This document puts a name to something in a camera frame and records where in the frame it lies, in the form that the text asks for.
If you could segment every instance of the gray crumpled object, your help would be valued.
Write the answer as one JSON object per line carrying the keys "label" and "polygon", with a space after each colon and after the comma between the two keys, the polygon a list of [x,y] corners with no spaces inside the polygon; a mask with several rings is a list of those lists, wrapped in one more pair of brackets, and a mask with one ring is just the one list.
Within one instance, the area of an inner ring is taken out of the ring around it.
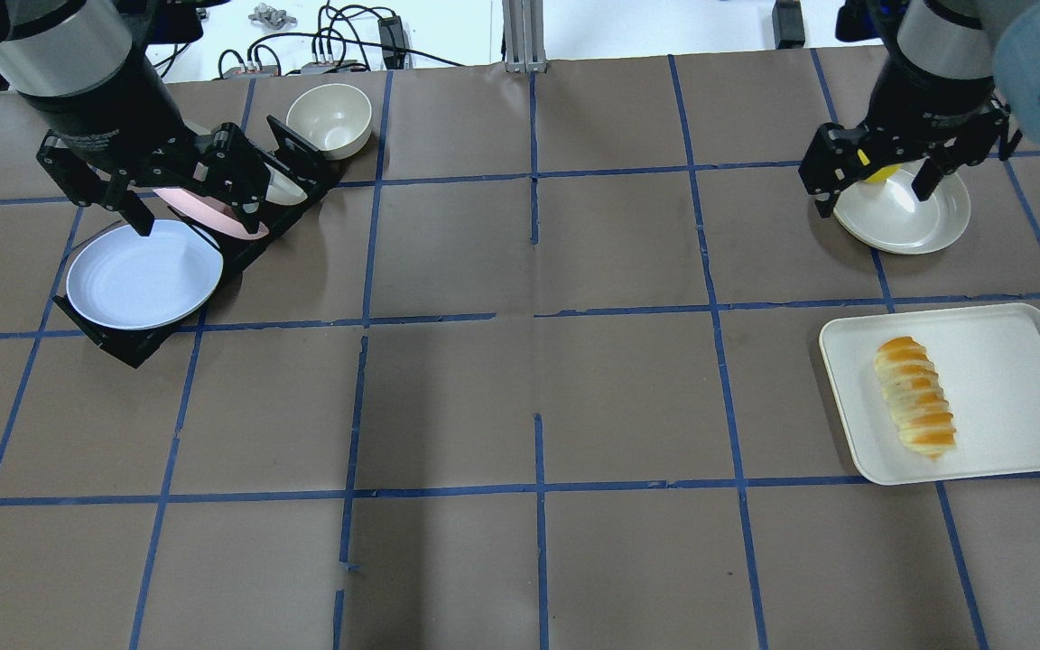
{"label": "gray crumpled object", "polygon": [[261,22],[271,26],[271,29],[282,29],[286,24],[300,24],[293,17],[289,17],[284,9],[277,9],[270,4],[257,4],[256,12],[248,17],[251,22]]}

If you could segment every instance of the metal post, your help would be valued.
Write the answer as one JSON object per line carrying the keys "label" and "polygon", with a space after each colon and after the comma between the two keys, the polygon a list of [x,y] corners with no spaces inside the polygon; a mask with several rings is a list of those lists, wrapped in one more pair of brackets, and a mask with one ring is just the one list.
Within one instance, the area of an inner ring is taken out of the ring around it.
{"label": "metal post", "polygon": [[544,72],[544,0],[503,0],[503,66],[509,72]]}

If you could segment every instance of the table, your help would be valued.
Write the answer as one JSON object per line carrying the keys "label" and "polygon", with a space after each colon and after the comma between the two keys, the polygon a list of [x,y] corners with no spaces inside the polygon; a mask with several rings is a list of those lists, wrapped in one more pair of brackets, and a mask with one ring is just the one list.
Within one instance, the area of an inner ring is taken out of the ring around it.
{"label": "table", "polygon": [[[867,484],[816,352],[1040,309],[1036,148],[940,254],[814,214],[883,57],[350,75],[379,137],[139,370],[51,309],[113,215],[0,95],[0,647],[1040,647],[1040,475]],[[318,82],[170,87],[261,139]]]}

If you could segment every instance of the bread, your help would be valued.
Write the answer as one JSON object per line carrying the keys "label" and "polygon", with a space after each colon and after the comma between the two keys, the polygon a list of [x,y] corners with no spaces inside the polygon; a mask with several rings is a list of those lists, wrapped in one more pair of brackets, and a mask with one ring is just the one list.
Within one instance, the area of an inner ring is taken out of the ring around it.
{"label": "bread", "polygon": [[886,341],[874,369],[901,444],[933,460],[957,447],[954,415],[924,345],[912,337]]}

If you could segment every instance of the white floor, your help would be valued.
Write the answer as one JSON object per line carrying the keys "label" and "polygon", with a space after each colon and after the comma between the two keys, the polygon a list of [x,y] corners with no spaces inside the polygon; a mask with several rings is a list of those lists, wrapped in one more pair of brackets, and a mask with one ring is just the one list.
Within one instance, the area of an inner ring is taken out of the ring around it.
{"label": "white floor", "polygon": [[[623,58],[653,54],[734,52],[773,48],[772,9],[775,0],[545,0],[544,40],[548,58]],[[220,52],[243,53],[248,45],[264,34],[268,26],[253,24],[248,16],[259,0],[232,0],[209,9],[203,24],[205,36],[176,61],[168,82],[198,81],[217,77]],[[282,31],[315,31],[315,12],[321,0],[269,0],[272,7],[288,11],[300,24]],[[335,3],[342,7],[345,3]],[[404,18],[410,48],[439,57],[479,66],[500,60],[503,33],[502,0],[381,0]],[[846,45],[833,37],[833,25],[841,0],[802,0],[805,46],[829,48]],[[355,18],[360,40],[379,43],[375,18]],[[352,37],[350,30],[343,31]],[[284,72],[311,60],[309,37],[274,37],[267,42],[280,55]],[[153,61],[170,54],[173,46],[148,49]],[[348,58],[356,57],[352,46]],[[379,48],[368,48],[372,69],[383,69]],[[267,52],[261,53],[264,62]],[[227,66],[234,66],[228,57]],[[412,55],[412,67],[444,66]]]}

